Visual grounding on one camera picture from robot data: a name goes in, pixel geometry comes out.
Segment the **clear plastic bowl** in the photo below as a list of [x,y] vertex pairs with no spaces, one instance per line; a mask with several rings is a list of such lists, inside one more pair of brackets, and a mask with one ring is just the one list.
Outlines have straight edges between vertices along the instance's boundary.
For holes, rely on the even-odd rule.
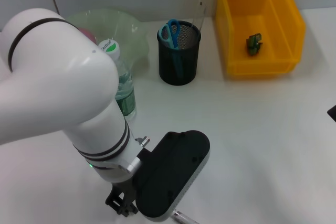
[[97,45],[105,39],[117,41],[121,58],[129,67],[148,55],[147,30],[130,14],[111,8],[93,9],[71,15],[66,20],[78,28],[89,30]]

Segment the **yellow plastic bin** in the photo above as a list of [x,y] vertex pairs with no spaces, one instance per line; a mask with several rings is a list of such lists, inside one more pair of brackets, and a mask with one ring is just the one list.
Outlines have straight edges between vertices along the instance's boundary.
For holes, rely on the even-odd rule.
[[[305,23],[294,0],[217,0],[216,27],[223,64],[234,78],[270,77],[291,71],[301,60]],[[259,53],[246,39],[261,33]]]

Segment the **white tabletop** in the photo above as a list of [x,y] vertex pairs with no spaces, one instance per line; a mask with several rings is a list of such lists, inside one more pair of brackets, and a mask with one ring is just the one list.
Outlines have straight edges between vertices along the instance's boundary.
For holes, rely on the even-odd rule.
[[[211,19],[202,28],[197,76],[174,87],[158,72],[156,32],[134,85],[135,136],[152,150],[168,131],[199,130],[210,159],[178,209],[202,224],[335,224],[336,8],[304,10],[302,62],[270,81],[223,78]],[[152,223],[118,216],[102,180],[62,132],[0,146],[0,223]]]

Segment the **water bottle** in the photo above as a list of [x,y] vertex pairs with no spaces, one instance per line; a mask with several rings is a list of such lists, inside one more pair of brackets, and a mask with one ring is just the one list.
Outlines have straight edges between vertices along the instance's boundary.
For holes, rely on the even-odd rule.
[[98,47],[106,52],[114,61],[118,74],[119,85],[118,91],[115,95],[115,100],[125,118],[129,121],[136,114],[134,87],[132,82],[132,74],[128,66],[120,59],[119,44],[112,40],[107,39],[102,41]]

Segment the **scissors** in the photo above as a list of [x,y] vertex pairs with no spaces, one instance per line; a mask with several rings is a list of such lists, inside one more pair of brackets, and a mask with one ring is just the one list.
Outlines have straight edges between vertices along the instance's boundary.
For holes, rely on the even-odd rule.
[[[176,33],[173,33],[173,28],[172,28],[173,25],[176,25]],[[168,33],[168,38],[167,39],[164,39],[162,37],[162,30],[164,28],[167,30],[167,33]],[[180,30],[181,30],[180,23],[176,19],[171,19],[171,20],[168,21],[167,24],[164,24],[161,27],[161,29],[159,30],[159,37],[162,41],[168,43],[170,48],[178,49],[177,38],[180,34]]]

